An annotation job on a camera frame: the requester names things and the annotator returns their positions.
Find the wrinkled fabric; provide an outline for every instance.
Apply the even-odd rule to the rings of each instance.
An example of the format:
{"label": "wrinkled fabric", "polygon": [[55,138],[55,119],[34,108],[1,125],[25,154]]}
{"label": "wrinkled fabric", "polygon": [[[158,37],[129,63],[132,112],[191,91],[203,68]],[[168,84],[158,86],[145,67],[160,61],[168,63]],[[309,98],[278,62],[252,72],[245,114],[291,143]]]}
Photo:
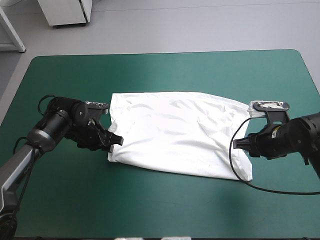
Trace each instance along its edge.
{"label": "wrinkled fabric", "polygon": [[[110,132],[124,138],[108,160],[141,168],[237,180],[229,162],[232,135],[247,118],[248,105],[200,92],[114,93]],[[248,124],[235,139],[243,138]],[[236,172],[252,180],[252,165],[232,149]]]}

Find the white furniture leg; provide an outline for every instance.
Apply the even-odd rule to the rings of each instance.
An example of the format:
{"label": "white furniture leg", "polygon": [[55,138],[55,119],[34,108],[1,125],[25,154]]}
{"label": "white furniture leg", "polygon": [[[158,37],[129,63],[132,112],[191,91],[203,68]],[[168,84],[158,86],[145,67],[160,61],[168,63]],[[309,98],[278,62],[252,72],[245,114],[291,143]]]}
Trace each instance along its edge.
{"label": "white furniture leg", "polygon": [[12,41],[12,43],[0,43],[0,51],[18,50],[20,53],[24,53],[26,51],[26,47],[10,23],[2,7],[0,7],[0,24]]}

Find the white object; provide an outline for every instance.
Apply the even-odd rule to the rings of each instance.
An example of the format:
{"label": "white object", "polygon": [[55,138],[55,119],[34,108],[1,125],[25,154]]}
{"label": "white object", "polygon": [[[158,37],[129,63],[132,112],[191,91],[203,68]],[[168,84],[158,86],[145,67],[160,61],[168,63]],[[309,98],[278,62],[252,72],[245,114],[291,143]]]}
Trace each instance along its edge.
{"label": "white object", "polygon": [[289,109],[288,107],[286,107],[286,105],[288,104],[285,103],[284,101],[263,101],[263,100],[251,101],[249,104],[248,113],[250,114],[250,117],[252,119],[259,119],[259,118],[266,117],[266,113],[264,111],[257,111],[254,108],[255,103],[257,103],[258,106],[260,106],[261,108],[272,108],[272,109],[282,109],[282,110]]}
{"label": "white object", "polygon": [[[114,93],[109,130],[124,138],[110,162],[172,173],[237,180],[229,144],[249,117],[248,105],[199,92]],[[236,135],[243,138],[247,124]],[[237,173],[252,180],[252,166],[241,149],[232,150]]]}
{"label": "white object", "polygon": [[0,7],[0,25],[0,51],[19,51],[24,53],[26,47],[2,7]]}
{"label": "white object", "polygon": [[88,23],[92,0],[38,0],[50,26]]}

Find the white cabinet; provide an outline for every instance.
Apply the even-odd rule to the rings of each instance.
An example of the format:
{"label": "white cabinet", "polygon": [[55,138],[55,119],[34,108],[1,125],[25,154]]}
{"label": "white cabinet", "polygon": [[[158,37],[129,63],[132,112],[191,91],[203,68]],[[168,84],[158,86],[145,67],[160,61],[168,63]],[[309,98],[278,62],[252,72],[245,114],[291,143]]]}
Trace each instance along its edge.
{"label": "white cabinet", "polygon": [[50,26],[90,22],[92,0],[38,0]]}

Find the silver arm segment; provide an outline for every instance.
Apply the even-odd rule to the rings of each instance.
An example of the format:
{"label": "silver arm segment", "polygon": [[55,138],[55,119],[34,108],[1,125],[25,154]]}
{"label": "silver arm segment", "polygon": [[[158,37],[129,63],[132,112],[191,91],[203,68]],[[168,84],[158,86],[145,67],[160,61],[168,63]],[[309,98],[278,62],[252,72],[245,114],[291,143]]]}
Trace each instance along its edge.
{"label": "silver arm segment", "polygon": [[[12,212],[17,205],[16,190],[28,171],[32,160],[33,147],[24,145],[0,168],[0,213]],[[35,159],[39,150],[35,149]]]}

